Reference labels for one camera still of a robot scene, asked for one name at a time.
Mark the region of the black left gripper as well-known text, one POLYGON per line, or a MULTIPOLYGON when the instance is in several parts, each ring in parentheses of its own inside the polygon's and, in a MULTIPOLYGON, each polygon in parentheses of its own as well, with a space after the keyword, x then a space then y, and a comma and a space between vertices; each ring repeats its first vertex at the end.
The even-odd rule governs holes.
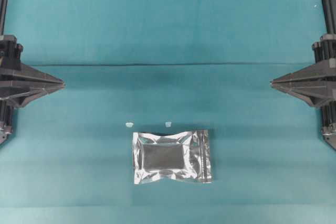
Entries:
POLYGON ((24 108, 27 104, 46 95, 65 88, 65 83, 48 73, 41 72, 31 66, 21 63, 20 55, 23 51, 23 46, 17 43, 14 35, 1 36, 1 132, 13 131, 13 115, 15 108, 24 108), (38 91, 30 92, 26 95, 21 95, 17 98, 8 97, 14 94, 14 89, 11 90, 6 81, 14 80, 15 77, 24 78, 28 81, 39 81, 45 83, 63 84, 54 88, 42 88, 38 91))

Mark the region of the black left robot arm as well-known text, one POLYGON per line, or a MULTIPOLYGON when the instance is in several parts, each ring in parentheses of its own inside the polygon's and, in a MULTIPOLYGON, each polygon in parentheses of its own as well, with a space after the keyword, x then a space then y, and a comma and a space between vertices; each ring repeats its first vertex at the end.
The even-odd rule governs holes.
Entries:
POLYGON ((1 140, 13 132, 14 110, 65 87, 65 83, 21 62, 23 46, 4 34, 8 0, 1 0, 1 140))

